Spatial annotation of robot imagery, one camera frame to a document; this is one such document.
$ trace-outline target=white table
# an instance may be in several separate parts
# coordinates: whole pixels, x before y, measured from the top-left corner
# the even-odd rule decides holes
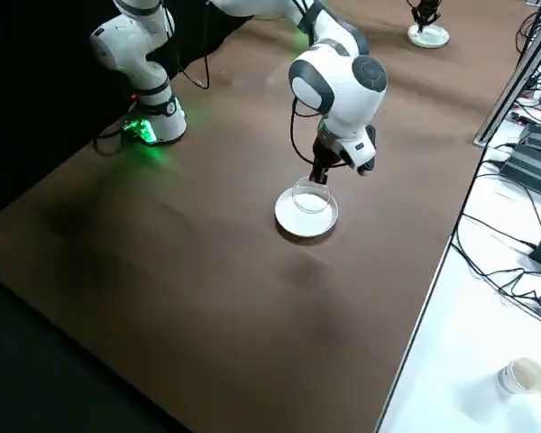
[[[515,125],[503,124],[485,158],[501,159],[504,155],[492,147],[516,142],[519,132]],[[484,172],[495,171],[484,165]],[[532,196],[541,215],[541,198]],[[541,241],[525,191],[500,178],[477,179],[464,212],[520,239]],[[484,272],[518,266],[541,270],[522,253],[527,247],[468,218],[462,218],[459,235]],[[516,293],[529,290],[541,295],[541,277],[525,277]],[[449,244],[377,431],[541,433],[541,394],[505,398],[496,388],[495,373],[522,356],[541,363],[541,321],[474,275]]]

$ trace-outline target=glass cup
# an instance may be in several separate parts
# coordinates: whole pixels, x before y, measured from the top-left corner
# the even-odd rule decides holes
[[[292,187],[292,200],[298,209],[307,214],[323,212],[330,204],[331,189],[327,185],[301,178]]]

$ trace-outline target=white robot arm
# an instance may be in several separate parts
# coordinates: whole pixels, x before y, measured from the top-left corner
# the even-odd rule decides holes
[[[322,115],[313,145],[310,179],[326,183],[341,159],[364,176],[374,167],[374,128],[369,123],[387,90],[387,73],[370,57],[366,38],[318,0],[212,0],[235,16],[279,14],[309,35],[310,48],[290,65],[295,97]]]
[[[186,131],[179,101],[169,76],[146,56],[174,32],[174,20],[161,0],[114,0],[120,15],[90,35],[95,55],[104,66],[123,72],[138,96],[133,115],[150,125],[142,139],[147,144],[172,143]]]

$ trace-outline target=white saucer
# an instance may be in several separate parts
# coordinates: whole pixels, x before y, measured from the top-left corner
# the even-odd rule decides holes
[[[418,25],[413,24],[408,28],[408,38],[415,45],[423,48],[439,48],[449,42],[449,33],[438,25],[428,25],[423,32],[418,32]]]
[[[298,203],[301,203],[305,197],[297,196]],[[313,195],[313,200],[326,200]],[[328,200],[324,210],[317,213],[308,213],[295,204],[292,198],[292,188],[287,189],[280,194],[274,207],[274,215],[277,222],[287,232],[298,237],[317,237],[327,233],[336,223],[339,216],[339,207],[335,198]]]

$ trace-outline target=small white dish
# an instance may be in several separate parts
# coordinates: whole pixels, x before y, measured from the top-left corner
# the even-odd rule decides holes
[[[317,237],[324,235],[335,226],[339,207],[334,197],[321,197],[312,191],[297,194],[293,199],[293,188],[287,189],[277,199],[274,215],[282,228],[298,237]],[[320,212],[306,212],[305,208],[323,209]]]
[[[413,24],[408,28],[408,38],[415,45],[423,48],[440,48],[449,42],[449,33],[438,25],[428,25],[423,32],[418,32],[418,25]]]

